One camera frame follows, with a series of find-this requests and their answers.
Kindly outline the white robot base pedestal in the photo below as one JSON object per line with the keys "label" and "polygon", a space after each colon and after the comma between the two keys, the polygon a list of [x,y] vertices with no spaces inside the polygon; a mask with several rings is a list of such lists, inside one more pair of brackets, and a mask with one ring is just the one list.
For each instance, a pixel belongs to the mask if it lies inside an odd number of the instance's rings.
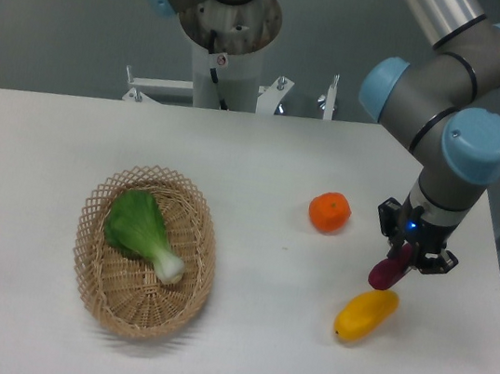
{"label": "white robot base pedestal", "polygon": [[254,78],[258,87],[265,52],[282,26],[277,0],[251,0],[227,5],[202,2],[179,15],[183,34],[192,48],[193,81],[217,71],[223,80]]}

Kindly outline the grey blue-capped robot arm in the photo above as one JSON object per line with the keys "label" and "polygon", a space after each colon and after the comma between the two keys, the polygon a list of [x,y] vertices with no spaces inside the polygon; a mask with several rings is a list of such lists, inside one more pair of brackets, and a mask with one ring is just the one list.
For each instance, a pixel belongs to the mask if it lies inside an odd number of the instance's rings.
{"label": "grey blue-capped robot arm", "polygon": [[[148,0],[177,16],[193,54],[193,104],[272,114],[289,87],[261,89],[263,53],[282,26],[276,0]],[[500,177],[500,116],[474,106],[500,87],[500,24],[478,0],[405,0],[434,49],[418,66],[388,58],[362,82],[359,101],[420,163],[404,202],[380,205],[389,257],[445,274],[458,263],[447,239]]]}

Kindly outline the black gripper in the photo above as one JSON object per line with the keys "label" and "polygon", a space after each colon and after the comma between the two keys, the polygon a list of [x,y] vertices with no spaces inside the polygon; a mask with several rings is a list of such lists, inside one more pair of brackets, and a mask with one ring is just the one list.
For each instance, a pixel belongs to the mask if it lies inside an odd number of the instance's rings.
{"label": "black gripper", "polygon": [[401,204],[390,197],[379,205],[378,213],[381,234],[390,245],[386,256],[395,260],[404,245],[411,248],[404,274],[411,270],[446,274],[458,265],[458,259],[446,248],[456,225],[446,227],[427,221],[427,210],[422,206],[412,207],[409,199]]}

